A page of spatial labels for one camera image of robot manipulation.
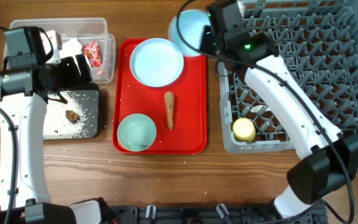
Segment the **light blue bowl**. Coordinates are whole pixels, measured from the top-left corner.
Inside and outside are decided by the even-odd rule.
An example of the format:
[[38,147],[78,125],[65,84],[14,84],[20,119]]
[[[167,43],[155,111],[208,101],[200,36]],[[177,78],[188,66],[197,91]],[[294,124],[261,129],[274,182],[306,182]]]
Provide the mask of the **light blue bowl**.
[[[205,26],[210,26],[207,12],[190,9],[180,14],[179,30],[183,38],[194,48],[200,49]],[[197,57],[200,54],[191,50],[180,38],[177,32],[177,17],[174,17],[168,27],[168,39],[179,47],[186,57]]]

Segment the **dark food scrap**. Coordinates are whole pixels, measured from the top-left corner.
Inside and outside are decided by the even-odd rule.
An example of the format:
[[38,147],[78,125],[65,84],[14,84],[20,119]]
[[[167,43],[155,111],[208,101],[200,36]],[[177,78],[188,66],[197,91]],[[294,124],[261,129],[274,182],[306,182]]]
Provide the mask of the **dark food scrap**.
[[71,110],[65,111],[65,117],[71,123],[76,123],[80,119],[80,116]]

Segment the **white rice pile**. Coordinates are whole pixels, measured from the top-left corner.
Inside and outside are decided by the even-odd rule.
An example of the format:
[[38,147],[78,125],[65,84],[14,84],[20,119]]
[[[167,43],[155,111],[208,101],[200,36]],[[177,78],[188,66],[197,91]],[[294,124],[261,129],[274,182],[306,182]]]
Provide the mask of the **white rice pile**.
[[[88,122],[85,116],[85,108],[82,100],[85,99],[84,94],[80,91],[62,91],[60,93],[67,104],[57,102],[59,97],[56,94],[50,94],[47,104],[47,113],[44,122],[44,140],[51,139],[71,139],[71,138],[87,138],[89,136],[86,130],[86,123]],[[65,111],[71,110],[80,116],[76,123],[71,123],[65,117]]]

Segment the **mint green bowl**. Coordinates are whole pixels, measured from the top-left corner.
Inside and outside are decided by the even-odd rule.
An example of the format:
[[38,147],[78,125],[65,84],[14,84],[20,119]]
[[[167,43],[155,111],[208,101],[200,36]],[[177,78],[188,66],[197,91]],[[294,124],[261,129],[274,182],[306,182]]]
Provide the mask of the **mint green bowl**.
[[120,145],[131,152],[148,149],[157,137],[157,128],[153,120],[140,113],[126,116],[117,128]]

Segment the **white plastic spoon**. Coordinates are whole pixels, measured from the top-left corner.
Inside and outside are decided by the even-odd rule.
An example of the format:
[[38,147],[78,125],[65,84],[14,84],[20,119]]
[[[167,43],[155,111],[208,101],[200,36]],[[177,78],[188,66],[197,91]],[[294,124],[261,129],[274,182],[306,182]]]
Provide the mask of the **white plastic spoon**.
[[270,111],[270,108],[265,105],[258,105],[250,110],[251,113],[264,113],[266,111]]

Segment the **yellow plastic cup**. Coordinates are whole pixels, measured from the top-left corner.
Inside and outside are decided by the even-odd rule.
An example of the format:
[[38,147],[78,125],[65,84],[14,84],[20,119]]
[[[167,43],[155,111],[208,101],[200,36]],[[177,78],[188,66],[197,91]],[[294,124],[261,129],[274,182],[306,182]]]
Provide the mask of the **yellow plastic cup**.
[[236,141],[252,142],[256,135],[253,122],[247,118],[239,118],[232,125],[232,131]]

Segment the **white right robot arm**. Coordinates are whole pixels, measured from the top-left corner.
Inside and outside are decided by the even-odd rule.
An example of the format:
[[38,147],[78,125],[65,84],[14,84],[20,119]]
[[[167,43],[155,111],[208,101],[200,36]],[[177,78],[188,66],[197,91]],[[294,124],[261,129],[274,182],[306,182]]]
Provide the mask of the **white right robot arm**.
[[233,72],[264,100],[293,142],[299,163],[287,172],[288,187],[274,201],[282,219],[305,214],[316,202],[347,186],[355,212],[352,180],[358,170],[358,135],[342,131],[314,105],[296,83],[275,42],[263,32],[250,35],[236,1],[216,1],[206,8],[213,33],[212,58]]

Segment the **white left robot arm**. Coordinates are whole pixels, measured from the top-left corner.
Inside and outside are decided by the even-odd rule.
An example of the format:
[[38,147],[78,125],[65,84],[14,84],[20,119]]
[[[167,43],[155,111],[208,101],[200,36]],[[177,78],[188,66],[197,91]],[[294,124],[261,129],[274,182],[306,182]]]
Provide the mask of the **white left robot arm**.
[[115,223],[103,198],[52,204],[44,169],[44,121],[49,93],[92,80],[83,54],[54,59],[40,27],[5,29],[9,54],[0,70],[0,223]]

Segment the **black waste tray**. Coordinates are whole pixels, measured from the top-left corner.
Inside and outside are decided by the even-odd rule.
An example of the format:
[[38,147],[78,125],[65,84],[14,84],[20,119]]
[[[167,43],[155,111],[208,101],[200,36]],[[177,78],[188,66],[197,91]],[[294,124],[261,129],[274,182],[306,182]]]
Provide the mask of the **black waste tray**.
[[[83,107],[85,108],[86,117],[88,122],[86,123],[86,130],[89,133],[87,138],[93,138],[98,134],[98,123],[99,123],[99,89],[98,86],[92,84],[90,86],[75,89],[75,90],[65,90],[65,91],[80,91],[81,94],[84,94],[85,99],[82,100]],[[67,104],[67,100],[62,97],[61,94],[56,94],[59,97],[57,102]]]

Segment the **grey dishwasher rack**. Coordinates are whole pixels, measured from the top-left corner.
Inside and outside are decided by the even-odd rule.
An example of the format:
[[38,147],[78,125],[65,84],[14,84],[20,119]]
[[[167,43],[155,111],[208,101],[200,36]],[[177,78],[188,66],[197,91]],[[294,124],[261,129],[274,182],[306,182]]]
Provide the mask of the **grey dishwasher rack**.
[[[358,1],[239,1],[251,35],[263,32],[322,114],[346,134],[358,135]],[[266,104],[243,78],[217,64],[223,143],[231,153],[274,152],[293,144]],[[233,123],[250,119],[252,142],[234,138]]]

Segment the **red snack wrapper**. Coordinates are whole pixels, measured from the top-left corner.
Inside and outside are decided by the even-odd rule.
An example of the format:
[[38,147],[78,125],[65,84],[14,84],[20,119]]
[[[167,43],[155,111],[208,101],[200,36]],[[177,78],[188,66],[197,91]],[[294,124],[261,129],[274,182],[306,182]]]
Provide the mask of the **red snack wrapper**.
[[88,44],[85,44],[82,49],[85,56],[88,58],[91,67],[99,68],[102,66],[103,61],[101,59],[99,45],[95,40]]

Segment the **white crumpled tissue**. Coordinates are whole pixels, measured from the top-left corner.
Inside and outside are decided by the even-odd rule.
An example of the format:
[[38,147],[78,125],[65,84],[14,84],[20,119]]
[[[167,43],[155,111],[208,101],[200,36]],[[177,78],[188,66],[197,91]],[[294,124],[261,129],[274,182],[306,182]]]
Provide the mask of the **white crumpled tissue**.
[[78,42],[77,38],[70,39],[62,44],[62,49],[59,50],[60,58],[73,57],[82,54],[82,45]]

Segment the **clear plastic bin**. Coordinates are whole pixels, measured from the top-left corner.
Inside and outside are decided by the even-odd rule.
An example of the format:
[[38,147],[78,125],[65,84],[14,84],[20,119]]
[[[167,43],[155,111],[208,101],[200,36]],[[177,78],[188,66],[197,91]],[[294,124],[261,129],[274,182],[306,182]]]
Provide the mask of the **clear plastic bin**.
[[54,19],[23,19],[14,20],[10,28],[22,26],[41,27],[46,31],[54,30],[68,42],[76,39],[81,45],[95,41],[99,46],[102,60],[100,67],[90,68],[95,83],[109,83],[114,74],[116,57],[116,40],[108,32],[107,22],[102,17],[54,18]]

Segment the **light blue plate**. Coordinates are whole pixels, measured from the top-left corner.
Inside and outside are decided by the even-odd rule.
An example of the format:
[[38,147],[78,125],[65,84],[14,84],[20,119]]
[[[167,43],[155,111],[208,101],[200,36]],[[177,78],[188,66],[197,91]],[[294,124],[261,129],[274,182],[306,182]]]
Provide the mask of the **light blue plate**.
[[172,84],[181,75],[184,65],[184,56],[178,46],[161,38],[142,41],[129,60],[134,78],[153,88]]

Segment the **brown carrot-like vegetable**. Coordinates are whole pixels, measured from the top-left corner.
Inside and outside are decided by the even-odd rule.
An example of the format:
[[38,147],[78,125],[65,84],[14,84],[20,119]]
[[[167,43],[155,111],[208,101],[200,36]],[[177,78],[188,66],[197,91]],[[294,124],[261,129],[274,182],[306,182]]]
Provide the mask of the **brown carrot-like vegetable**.
[[174,94],[168,91],[164,94],[165,107],[167,112],[167,125],[170,131],[173,130]]

